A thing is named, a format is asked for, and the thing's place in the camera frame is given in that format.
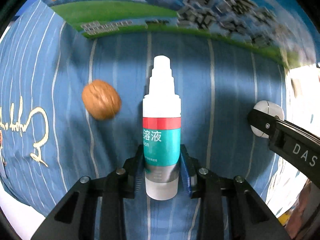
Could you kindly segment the white teal spray bottle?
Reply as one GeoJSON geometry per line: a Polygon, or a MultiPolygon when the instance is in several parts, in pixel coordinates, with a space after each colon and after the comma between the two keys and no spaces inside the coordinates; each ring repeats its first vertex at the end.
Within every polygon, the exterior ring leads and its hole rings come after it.
{"type": "Polygon", "coordinates": [[[143,98],[143,152],[146,194],[169,200],[178,191],[181,98],[175,93],[170,59],[153,60],[149,92],[143,98]]]}

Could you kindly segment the blue striped bedsheet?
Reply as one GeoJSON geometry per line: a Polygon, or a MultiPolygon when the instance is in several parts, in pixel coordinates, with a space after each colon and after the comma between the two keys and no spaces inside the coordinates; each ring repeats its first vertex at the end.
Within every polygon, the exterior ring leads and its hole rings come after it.
{"type": "Polygon", "coordinates": [[[220,176],[241,175],[265,201],[277,165],[268,141],[246,121],[260,100],[285,105],[283,67],[204,37],[135,33],[89,40],[41,1],[1,42],[1,132],[7,192],[46,216],[81,176],[108,175],[143,141],[142,99],[152,59],[171,60],[182,100],[181,142],[220,176]],[[121,98],[96,120],[81,98],[93,80],[121,98]]]}

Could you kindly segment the brown walnut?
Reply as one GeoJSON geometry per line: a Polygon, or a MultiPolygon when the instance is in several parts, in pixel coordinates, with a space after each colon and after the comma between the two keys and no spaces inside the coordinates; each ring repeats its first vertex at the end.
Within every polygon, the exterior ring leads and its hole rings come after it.
{"type": "Polygon", "coordinates": [[[103,80],[93,80],[81,94],[85,109],[96,120],[113,119],[121,109],[121,98],[117,91],[103,80]]]}

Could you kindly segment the open cardboard milk box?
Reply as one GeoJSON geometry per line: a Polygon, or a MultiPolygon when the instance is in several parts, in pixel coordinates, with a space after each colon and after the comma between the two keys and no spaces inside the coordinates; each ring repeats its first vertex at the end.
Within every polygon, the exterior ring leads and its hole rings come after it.
{"type": "Polygon", "coordinates": [[[41,0],[85,37],[137,31],[211,36],[291,68],[315,63],[317,31],[295,0],[41,0]]]}

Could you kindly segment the white earbud case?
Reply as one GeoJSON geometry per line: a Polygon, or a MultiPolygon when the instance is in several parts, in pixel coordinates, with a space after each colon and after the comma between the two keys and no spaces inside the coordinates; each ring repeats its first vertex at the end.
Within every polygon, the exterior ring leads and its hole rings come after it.
{"type": "Polygon", "coordinates": [[[266,100],[259,101],[247,116],[251,130],[257,137],[268,139],[276,130],[276,120],[284,120],[284,110],[266,100]]]}

